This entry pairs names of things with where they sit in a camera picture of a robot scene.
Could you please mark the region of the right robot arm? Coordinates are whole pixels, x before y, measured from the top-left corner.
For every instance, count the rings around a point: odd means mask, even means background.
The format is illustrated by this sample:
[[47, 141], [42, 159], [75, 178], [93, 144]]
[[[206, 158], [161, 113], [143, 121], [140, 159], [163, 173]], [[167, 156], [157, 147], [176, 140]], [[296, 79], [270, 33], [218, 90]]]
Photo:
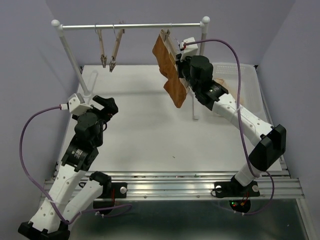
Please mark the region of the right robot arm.
[[200, 104], [224, 117], [253, 145], [247, 163], [229, 181], [218, 182], [215, 196], [218, 198], [241, 197], [250, 190], [254, 180], [267, 172], [286, 150], [287, 131], [282, 125], [267, 123], [241, 104], [229, 91], [213, 79], [214, 67], [202, 55], [183, 57], [176, 55], [178, 76], [186, 80]]

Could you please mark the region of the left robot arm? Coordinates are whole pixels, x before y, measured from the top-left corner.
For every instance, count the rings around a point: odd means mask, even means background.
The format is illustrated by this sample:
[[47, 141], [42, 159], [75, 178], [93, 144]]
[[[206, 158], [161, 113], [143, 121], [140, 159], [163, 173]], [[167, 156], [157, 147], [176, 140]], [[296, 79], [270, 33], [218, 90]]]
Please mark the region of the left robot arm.
[[95, 198], [106, 197], [111, 193], [111, 177], [96, 171], [90, 175], [89, 182], [82, 190], [72, 197], [76, 186], [99, 154], [98, 148], [103, 145], [108, 121], [119, 111], [112, 97], [95, 95], [92, 100], [102, 108], [85, 103], [81, 94], [74, 93], [67, 103], [44, 110], [67, 110], [76, 120], [74, 136], [61, 159], [49, 191], [45, 191], [29, 174], [25, 163], [20, 162], [25, 175], [45, 196], [34, 216], [18, 228], [18, 233], [29, 240], [69, 239], [69, 226], [86, 212], [89, 204]]

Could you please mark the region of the cream striped underwear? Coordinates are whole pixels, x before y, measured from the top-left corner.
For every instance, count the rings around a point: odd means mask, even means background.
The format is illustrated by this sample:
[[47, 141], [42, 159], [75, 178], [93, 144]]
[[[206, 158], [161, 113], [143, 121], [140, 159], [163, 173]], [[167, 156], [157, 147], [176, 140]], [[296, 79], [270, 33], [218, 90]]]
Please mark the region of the cream striped underwear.
[[232, 97], [236, 100], [237, 99], [237, 89], [229, 86], [227, 84], [227, 82], [224, 79], [221, 78], [214, 78], [213, 79], [215, 82], [217, 82], [218, 84], [222, 85], [224, 88], [226, 88], [228, 90], [228, 92], [232, 95]]

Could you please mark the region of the translucent plastic basket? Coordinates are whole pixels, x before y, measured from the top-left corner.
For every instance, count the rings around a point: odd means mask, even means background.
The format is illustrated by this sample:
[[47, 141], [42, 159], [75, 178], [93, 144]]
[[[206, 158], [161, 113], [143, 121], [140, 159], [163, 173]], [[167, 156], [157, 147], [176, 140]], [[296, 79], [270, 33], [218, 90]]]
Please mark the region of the translucent plastic basket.
[[[257, 117], [263, 119], [265, 112], [256, 70], [252, 65], [241, 64], [240, 73], [240, 104]], [[213, 79], [223, 79], [230, 87], [238, 90], [237, 65], [225, 62], [214, 63]]]

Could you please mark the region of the white clothes rack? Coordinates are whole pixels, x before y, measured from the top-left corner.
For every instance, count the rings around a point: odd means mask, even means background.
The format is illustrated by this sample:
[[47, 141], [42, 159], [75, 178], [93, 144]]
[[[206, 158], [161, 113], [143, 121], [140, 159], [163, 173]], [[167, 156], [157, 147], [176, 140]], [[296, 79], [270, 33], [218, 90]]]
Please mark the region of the white clothes rack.
[[172, 28], [193, 28], [193, 27], [199, 27], [201, 28], [201, 39], [205, 40], [209, 31], [209, 23], [211, 19], [208, 16], [204, 16], [202, 20], [198, 23], [119, 23], [119, 24], [91, 24], [91, 25], [64, 25], [61, 24], [60, 21], [57, 19], [54, 19], [51, 21], [52, 27], [55, 28], [59, 39], [62, 43], [62, 46], [64, 48], [64, 51], [69, 59], [69, 62], [71, 63], [71, 66], [76, 74], [76, 77], [78, 79], [78, 82], [84, 92], [84, 95], [86, 98], [88, 98], [91, 94], [92, 91], [88, 90], [87, 85], [84, 82], [84, 79], [81, 75], [81, 68], [72, 53], [72, 50], [67, 42], [67, 39], [65, 37], [65, 31], [79, 31], [79, 30], [95, 30], [95, 26], [97, 29], [101, 30], [108, 30], [112, 29], [113, 30], [113, 25], [115, 27], [115, 30], [119, 29], [172, 29]]

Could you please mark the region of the aluminium mounting rail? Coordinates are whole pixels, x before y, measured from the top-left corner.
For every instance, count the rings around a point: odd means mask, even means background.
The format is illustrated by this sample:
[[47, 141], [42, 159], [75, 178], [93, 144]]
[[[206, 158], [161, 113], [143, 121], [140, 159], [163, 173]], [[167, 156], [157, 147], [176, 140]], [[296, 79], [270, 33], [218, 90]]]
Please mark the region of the aluminium mounting rail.
[[[211, 192], [216, 182], [224, 182], [234, 175], [232, 171], [209, 172], [108, 172], [115, 183], [127, 184], [126, 201], [214, 200]], [[257, 179], [259, 199], [303, 199], [300, 181], [291, 178], [288, 171], [274, 172], [269, 178], [263, 174]]]

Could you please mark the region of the brown underwear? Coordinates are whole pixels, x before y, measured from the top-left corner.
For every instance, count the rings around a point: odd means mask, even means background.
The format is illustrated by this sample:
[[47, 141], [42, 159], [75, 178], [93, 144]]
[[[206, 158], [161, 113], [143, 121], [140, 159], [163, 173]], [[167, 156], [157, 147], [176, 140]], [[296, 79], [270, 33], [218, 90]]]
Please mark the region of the brown underwear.
[[164, 90], [169, 94], [175, 107], [181, 108], [186, 99], [187, 90], [178, 77], [175, 58], [160, 34], [153, 46], [152, 53], [157, 60], [159, 72], [167, 79], [163, 85]]

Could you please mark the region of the wooden clip hanger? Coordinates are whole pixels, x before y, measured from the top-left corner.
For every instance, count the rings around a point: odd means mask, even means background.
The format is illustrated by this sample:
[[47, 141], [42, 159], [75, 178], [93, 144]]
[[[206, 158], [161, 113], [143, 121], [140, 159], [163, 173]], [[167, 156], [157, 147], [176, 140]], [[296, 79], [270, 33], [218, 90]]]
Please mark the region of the wooden clip hanger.
[[121, 44], [122, 36], [125, 33], [125, 29], [124, 28], [120, 28], [118, 30], [118, 32], [116, 32], [116, 29], [115, 29], [114, 25], [112, 25], [112, 28], [113, 28], [113, 32], [114, 32], [114, 35], [115, 35], [115, 44], [114, 44], [114, 47], [113, 47], [111, 60], [109, 62], [109, 72], [110, 73], [113, 72], [113, 70], [115, 69], [115, 67], [117, 65], [117, 55], [118, 55], [119, 47], [120, 47], [120, 44]]
[[164, 89], [172, 95], [179, 98], [189, 92], [187, 83], [178, 77], [176, 66], [177, 50], [170, 37], [169, 29], [161, 29], [152, 49], [156, 57], [160, 73], [167, 79]]
[[95, 26], [94, 29], [95, 33], [98, 36], [98, 42], [99, 42], [99, 51], [100, 51], [100, 61], [102, 67], [105, 69], [107, 66], [107, 55], [105, 54], [105, 48], [104, 48], [104, 41], [103, 41], [103, 35], [102, 35], [102, 30], [98, 29], [97, 26]]

